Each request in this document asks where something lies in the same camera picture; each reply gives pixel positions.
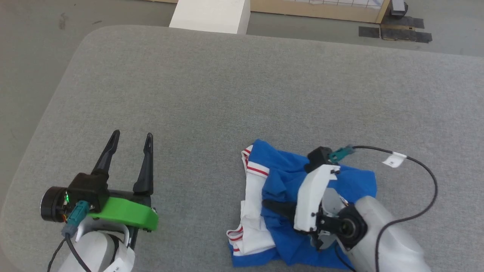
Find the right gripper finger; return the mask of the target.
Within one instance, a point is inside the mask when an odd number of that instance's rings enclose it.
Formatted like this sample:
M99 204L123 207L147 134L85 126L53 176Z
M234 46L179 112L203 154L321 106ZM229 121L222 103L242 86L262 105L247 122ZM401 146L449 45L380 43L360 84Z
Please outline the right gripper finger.
M264 199L262 201L264 208L267 208L271 212L289 220L294 221L297 203L296 202L278 202L271 199Z

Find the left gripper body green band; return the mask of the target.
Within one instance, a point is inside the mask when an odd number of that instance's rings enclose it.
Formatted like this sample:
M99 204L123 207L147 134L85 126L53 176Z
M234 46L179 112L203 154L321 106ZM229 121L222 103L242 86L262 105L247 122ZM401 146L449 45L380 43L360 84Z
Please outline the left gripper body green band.
M99 211L85 200L78 200L65 187L51 187L41 200L41 218L45 221L80 226L87 217L99 218L143 230L155 231L158 215L151 206L126 198L110 196Z

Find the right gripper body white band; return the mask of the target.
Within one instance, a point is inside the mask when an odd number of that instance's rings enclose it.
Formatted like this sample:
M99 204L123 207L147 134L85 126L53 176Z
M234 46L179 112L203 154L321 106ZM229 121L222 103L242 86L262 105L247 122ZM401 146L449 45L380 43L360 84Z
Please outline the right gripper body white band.
M339 173L339 165L322 165L304 178L298 191L294 229L307 234L318 251L335 241L350 250L368 230L356 206L329 187Z

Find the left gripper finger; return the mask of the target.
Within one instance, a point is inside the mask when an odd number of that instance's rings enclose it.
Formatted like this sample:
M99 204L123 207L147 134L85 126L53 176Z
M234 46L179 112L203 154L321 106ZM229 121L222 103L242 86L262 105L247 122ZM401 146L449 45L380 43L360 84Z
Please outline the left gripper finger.
M144 159L137 182L133 185L135 194L153 194L154 192L154 147L153 134L147 133L143 153Z
M92 175L109 175L109 169L113 155L119 143L120 131L115 130L105 145L102 153L92 169Z

